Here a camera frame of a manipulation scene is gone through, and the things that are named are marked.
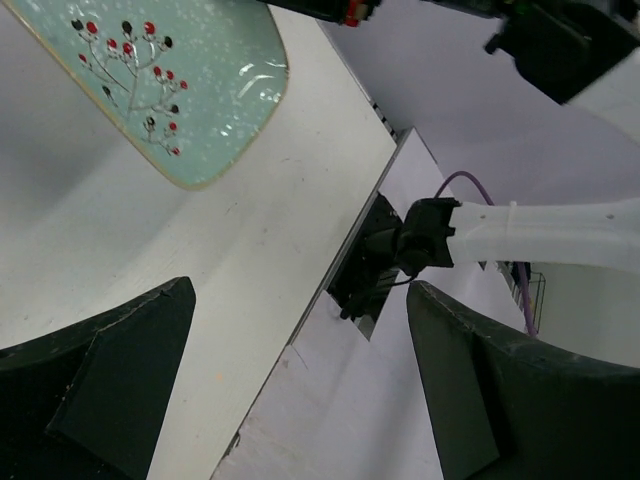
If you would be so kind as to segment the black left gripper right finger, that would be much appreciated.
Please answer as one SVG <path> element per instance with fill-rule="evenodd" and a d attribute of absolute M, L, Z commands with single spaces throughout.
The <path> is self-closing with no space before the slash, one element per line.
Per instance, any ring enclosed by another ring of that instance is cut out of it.
<path fill-rule="evenodd" d="M 408 323 L 447 479 L 635 479 L 639 371 L 527 336 L 425 281 Z"/>

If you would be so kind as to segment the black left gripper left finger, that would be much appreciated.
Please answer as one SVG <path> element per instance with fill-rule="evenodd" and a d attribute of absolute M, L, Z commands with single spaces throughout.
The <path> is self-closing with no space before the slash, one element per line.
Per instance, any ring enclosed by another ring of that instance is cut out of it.
<path fill-rule="evenodd" d="M 2 349 L 2 478 L 146 478 L 195 304 L 177 277 Z"/>

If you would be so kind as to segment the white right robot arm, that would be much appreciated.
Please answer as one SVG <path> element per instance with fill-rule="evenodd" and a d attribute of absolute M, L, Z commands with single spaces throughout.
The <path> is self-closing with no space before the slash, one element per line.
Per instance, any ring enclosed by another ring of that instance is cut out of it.
<path fill-rule="evenodd" d="M 580 108 L 639 138 L 636 1 L 446 1 L 498 18 L 484 49 L 510 55 L 520 76 L 560 105 Z M 511 260 L 639 270 L 639 201 L 508 206 L 454 198 L 414 202 L 392 236 L 409 276 L 426 267 Z"/>

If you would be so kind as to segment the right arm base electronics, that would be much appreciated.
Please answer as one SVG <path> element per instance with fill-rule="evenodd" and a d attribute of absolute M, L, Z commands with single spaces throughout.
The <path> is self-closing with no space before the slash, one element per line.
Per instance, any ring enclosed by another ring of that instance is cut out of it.
<path fill-rule="evenodd" d="M 401 226 L 391 203 L 376 194 L 327 288 L 339 307 L 338 317 L 351 320 L 366 339 L 400 273 L 392 243 Z"/>

